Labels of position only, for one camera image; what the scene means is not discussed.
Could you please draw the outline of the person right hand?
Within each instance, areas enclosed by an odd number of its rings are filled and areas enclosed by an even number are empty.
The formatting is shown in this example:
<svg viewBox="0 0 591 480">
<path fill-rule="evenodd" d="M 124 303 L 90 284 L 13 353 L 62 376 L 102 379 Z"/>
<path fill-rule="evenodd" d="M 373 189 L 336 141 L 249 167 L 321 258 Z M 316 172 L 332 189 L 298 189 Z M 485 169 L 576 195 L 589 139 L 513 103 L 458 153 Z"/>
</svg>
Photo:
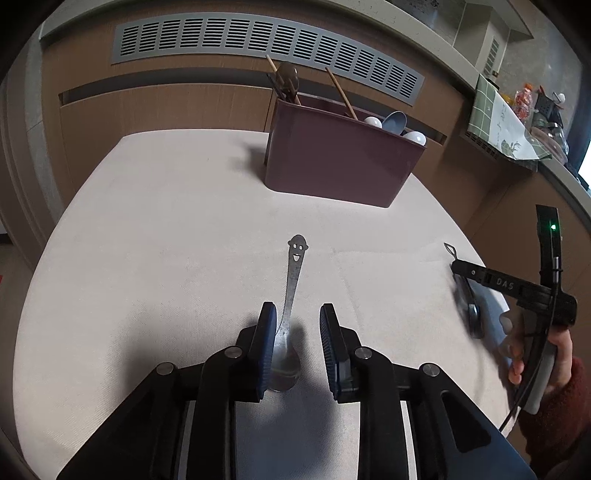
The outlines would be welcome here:
<svg viewBox="0 0 591 480">
<path fill-rule="evenodd" d="M 506 335 L 500 346 L 500 351 L 505 357 L 511 360 L 508 379 L 516 386 L 521 383 L 525 370 L 524 321 L 526 314 L 527 311 L 523 311 L 517 307 L 504 312 L 499 317 L 499 321 Z M 557 354 L 545 395 L 557 393 L 570 382 L 573 364 L 573 342 L 568 329 L 561 330 L 552 327 L 548 335 L 548 341 L 557 348 Z"/>
</svg>

